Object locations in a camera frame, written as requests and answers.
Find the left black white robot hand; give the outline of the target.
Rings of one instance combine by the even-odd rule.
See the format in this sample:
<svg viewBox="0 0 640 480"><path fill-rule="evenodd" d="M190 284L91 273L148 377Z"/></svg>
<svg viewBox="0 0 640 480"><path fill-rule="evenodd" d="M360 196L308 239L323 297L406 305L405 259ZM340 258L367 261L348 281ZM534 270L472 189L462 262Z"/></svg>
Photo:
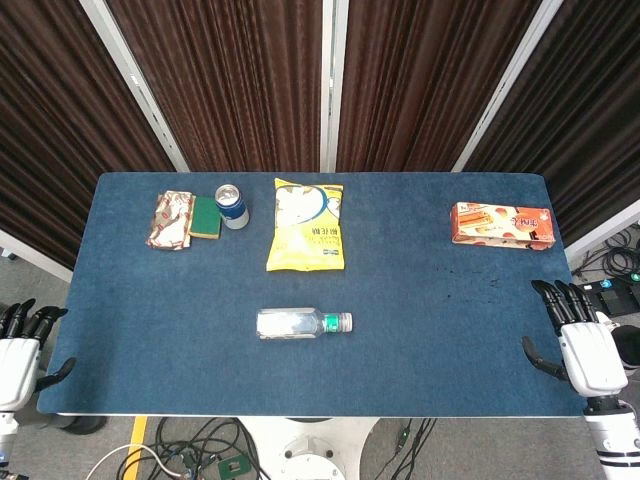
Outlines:
<svg viewBox="0 0 640 480"><path fill-rule="evenodd" d="M43 347L68 310L45 306L28 317L35 302L31 298L0 311L0 413L18 412L33 394L62 382L76 364L71 357L54 373L40 373Z"/></svg>

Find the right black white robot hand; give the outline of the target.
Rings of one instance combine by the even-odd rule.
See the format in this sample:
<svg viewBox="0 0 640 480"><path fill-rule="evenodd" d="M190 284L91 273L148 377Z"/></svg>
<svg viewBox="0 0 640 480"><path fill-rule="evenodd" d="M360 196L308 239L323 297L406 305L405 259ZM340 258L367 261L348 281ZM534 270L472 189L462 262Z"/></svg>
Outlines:
<svg viewBox="0 0 640 480"><path fill-rule="evenodd" d="M531 365L569 383L584 398L619 394L628 380L612 331L602 322L604 314L572 283L533 280L531 285L544 303L562 354L560 364L546 360L524 336L521 344Z"/></svg>

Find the clear plastic bottle green label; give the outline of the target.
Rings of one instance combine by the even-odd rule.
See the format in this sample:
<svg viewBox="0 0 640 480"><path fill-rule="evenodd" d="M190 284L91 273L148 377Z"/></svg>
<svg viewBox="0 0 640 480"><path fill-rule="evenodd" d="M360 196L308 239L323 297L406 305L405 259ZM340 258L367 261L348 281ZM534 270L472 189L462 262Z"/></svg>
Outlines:
<svg viewBox="0 0 640 480"><path fill-rule="evenodd" d="M261 340L289 340L340 333L338 314L311 307L261 309L256 315L256 335Z"/></svg>

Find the white black sneaker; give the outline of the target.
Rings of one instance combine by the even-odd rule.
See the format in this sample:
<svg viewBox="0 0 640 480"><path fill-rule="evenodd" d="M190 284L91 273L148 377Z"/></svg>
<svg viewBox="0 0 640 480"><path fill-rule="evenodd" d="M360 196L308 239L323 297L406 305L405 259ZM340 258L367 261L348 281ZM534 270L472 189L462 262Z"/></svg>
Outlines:
<svg viewBox="0 0 640 480"><path fill-rule="evenodd" d="M621 325L603 312L597 312L596 315L614 339L625 374L628 377L634 375L640 369L640 327Z"/></svg>

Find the orange biscuit box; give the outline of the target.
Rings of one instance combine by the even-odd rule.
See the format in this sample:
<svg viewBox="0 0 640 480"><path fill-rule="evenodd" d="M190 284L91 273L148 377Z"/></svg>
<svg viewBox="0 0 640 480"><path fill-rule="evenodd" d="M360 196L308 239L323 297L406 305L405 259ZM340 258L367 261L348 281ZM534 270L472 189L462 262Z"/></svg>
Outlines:
<svg viewBox="0 0 640 480"><path fill-rule="evenodd" d="M556 241L546 208L457 202L450 221L454 244L542 251Z"/></svg>

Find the blue felt table mat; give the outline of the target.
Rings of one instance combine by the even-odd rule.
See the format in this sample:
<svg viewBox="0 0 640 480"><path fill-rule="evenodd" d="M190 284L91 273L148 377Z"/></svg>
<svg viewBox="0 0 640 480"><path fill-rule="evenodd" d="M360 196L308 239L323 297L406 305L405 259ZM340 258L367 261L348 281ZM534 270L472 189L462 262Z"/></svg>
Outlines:
<svg viewBox="0 0 640 480"><path fill-rule="evenodd" d="M98 181L50 366L76 364L38 409L63 414L574 417L583 400L527 360L559 344L535 279L564 248L456 245L459 201L549 207L543 177L293 173L340 184L345 267L268 272L271 173L109 173ZM249 223L172 251L146 244L157 196L235 185ZM350 333L261 340L261 309L351 313Z"/></svg>

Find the gold red wrapped packet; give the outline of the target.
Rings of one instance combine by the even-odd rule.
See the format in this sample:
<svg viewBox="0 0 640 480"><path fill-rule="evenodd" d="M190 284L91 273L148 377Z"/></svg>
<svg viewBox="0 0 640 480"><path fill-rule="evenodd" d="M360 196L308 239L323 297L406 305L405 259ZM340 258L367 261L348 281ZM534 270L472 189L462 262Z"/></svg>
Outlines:
<svg viewBox="0 0 640 480"><path fill-rule="evenodd" d="M167 190L159 194L146 244L161 250L189 248L194 202L191 192Z"/></svg>

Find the green circuit board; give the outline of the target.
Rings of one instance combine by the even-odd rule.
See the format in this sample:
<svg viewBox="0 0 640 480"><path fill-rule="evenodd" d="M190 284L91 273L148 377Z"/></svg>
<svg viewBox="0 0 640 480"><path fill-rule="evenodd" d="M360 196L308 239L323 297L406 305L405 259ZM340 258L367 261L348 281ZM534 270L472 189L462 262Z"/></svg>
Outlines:
<svg viewBox="0 0 640 480"><path fill-rule="evenodd" d="M252 465L245 455L237 455L218 462L220 480L236 480L252 471Z"/></svg>

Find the green yellow sponge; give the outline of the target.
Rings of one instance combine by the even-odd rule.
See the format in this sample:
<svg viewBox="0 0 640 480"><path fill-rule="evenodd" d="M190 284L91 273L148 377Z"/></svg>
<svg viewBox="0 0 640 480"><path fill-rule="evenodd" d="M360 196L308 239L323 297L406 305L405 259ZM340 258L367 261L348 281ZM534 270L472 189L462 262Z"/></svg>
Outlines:
<svg viewBox="0 0 640 480"><path fill-rule="evenodd" d="M214 198L196 196L189 233L192 237L218 239L221 217Z"/></svg>

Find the brown curtain panel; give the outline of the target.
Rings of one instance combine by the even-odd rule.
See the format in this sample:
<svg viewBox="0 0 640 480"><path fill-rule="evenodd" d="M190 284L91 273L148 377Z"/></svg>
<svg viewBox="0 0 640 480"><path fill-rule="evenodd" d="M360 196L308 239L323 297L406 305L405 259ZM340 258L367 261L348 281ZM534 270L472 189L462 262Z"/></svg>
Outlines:
<svg viewBox="0 0 640 480"><path fill-rule="evenodd" d="M190 170L318 170L323 0L107 1Z"/></svg>
<svg viewBox="0 0 640 480"><path fill-rule="evenodd" d="M546 180L565 245L640 199L640 0L564 0L468 171Z"/></svg>
<svg viewBox="0 0 640 480"><path fill-rule="evenodd" d="M0 0L0 230L73 268L100 176L172 168L78 0Z"/></svg>
<svg viewBox="0 0 640 480"><path fill-rule="evenodd" d="M350 0L339 172L449 171L542 0Z"/></svg>

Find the blue soda can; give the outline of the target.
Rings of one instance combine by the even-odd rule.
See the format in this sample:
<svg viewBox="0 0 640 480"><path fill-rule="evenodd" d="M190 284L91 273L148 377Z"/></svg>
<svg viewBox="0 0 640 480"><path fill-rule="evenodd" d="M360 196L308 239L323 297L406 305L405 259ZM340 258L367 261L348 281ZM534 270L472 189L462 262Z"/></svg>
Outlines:
<svg viewBox="0 0 640 480"><path fill-rule="evenodd" d="M215 201L222 220L229 229L239 230L249 223L249 211L235 185L221 185L215 192Z"/></svg>

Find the yellow snack bag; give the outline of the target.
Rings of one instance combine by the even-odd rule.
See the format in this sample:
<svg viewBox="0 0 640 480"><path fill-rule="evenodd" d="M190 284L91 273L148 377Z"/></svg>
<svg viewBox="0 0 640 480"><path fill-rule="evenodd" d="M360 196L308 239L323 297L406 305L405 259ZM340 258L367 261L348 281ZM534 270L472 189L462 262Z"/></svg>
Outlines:
<svg viewBox="0 0 640 480"><path fill-rule="evenodd" d="M274 237L268 272L342 270L340 213L343 187L274 180Z"/></svg>

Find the white partition post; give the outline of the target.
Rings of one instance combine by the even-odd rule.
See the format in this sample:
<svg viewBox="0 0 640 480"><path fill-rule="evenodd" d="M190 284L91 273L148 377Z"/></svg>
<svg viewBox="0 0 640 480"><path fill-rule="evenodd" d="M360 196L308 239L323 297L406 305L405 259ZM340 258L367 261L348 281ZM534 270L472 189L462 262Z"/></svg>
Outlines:
<svg viewBox="0 0 640 480"><path fill-rule="evenodd" d="M335 173L341 119L349 0L323 0L319 171Z"/></svg>
<svg viewBox="0 0 640 480"><path fill-rule="evenodd" d="M144 118L177 172L190 168L106 0L79 0Z"/></svg>
<svg viewBox="0 0 640 480"><path fill-rule="evenodd" d="M557 12L564 4L564 0L541 0L525 33L515 49L505 71L493 91L486 107L472 131L463 150L451 168L452 173L462 172L468 164L472 154L484 138L487 130L499 113L512 87L518 80L523 69L534 53L539 42L546 33Z"/></svg>

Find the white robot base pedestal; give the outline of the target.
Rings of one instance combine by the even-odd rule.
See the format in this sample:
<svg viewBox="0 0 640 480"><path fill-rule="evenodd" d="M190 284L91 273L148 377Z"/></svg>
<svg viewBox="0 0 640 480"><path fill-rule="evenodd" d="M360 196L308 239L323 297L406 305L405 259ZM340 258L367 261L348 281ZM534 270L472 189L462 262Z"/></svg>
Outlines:
<svg viewBox="0 0 640 480"><path fill-rule="evenodd" d="M360 480L365 443L379 419L245 416L240 421L271 480Z"/></svg>

